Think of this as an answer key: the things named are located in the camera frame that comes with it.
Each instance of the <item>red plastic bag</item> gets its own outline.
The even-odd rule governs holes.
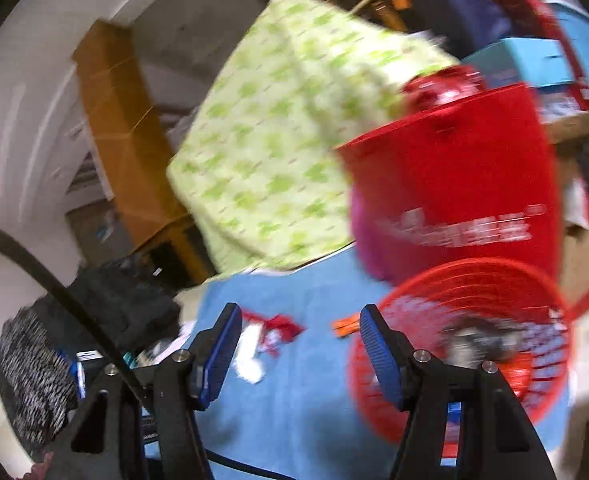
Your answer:
[[[523,261],[556,279],[554,153],[526,85],[431,108],[337,151],[394,283],[476,256]]]

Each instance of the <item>green patterned cloth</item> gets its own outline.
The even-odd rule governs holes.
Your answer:
[[[290,269],[352,241],[332,151],[399,115],[399,89],[456,60],[320,0],[272,0],[168,168],[220,272]]]

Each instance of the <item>gray knit fabric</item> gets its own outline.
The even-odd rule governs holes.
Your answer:
[[[3,325],[0,394],[15,434],[39,462],[44,445],[65,424],[75,390],[69,362],[53,349],[32,308],[22,308]]]

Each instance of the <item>blue gripper pad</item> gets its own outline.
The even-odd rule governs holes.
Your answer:
[[[393,355],[396,343],[376,306],[366,305],[363,308],[359,316],[359,330],[383,396],[400,408],[403,401],[401,380],[404,363]]]
[[[242,328],[241,308],[228,303],[212,328],[202,330],[190,345],[195,355],[190,373],[190,394],[205,410],[219,397]]]

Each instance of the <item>teal box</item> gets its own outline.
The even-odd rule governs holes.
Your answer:
[[[574,82],[557,40],[505,38],[463,59],[484,76],[488,88],[524,81],[535,88]]]

